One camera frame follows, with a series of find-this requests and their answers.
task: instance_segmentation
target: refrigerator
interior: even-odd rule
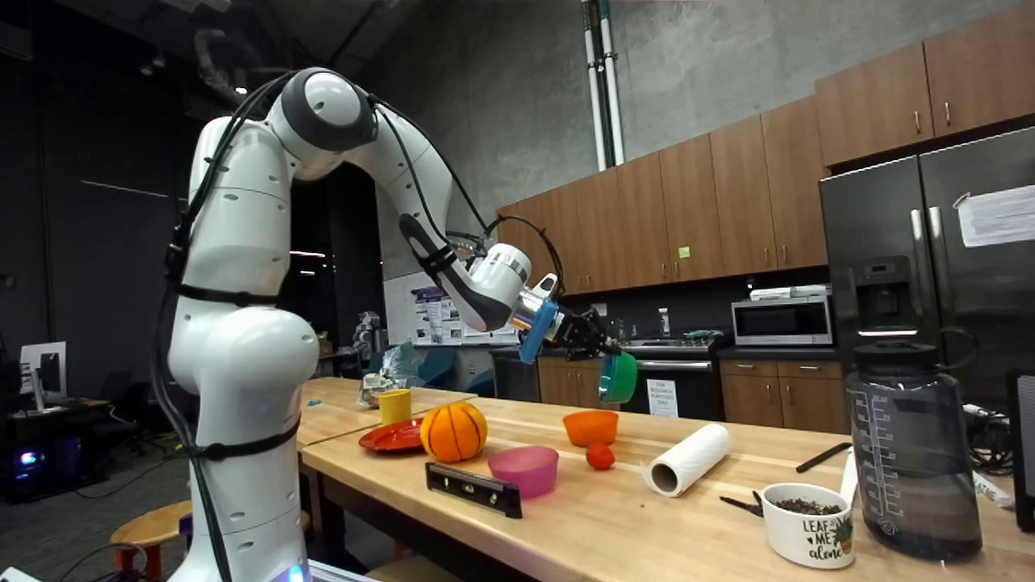
[[[1007,372],[1035,364],[1035,130],[825,177],[837,357],[934,344],[963,400],[1007,409]]]

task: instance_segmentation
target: chair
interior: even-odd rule
[[[192,502],[166,504],[127,520],[121,531],[110,533],[118,547],[118,569],[132,573],[132,560],[146,552],[146,582],[163,582],[163,543],[180,535],[180,520],[192,516]]]

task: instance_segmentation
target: lid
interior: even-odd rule
[[[855,361],[859,372],[934,372],[937,349],[933,344],[911,344],[911,340],[881,340],[863,344],[855,349]]]

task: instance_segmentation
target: orange pumpkin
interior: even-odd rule
[[[484,413],[470,400],[434,406],[421,421],[421,442],[437,461],[463,461],[482,452]]]

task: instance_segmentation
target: microwave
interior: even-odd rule
[[[834,346],[832,295],[735,301],[739,346]]]

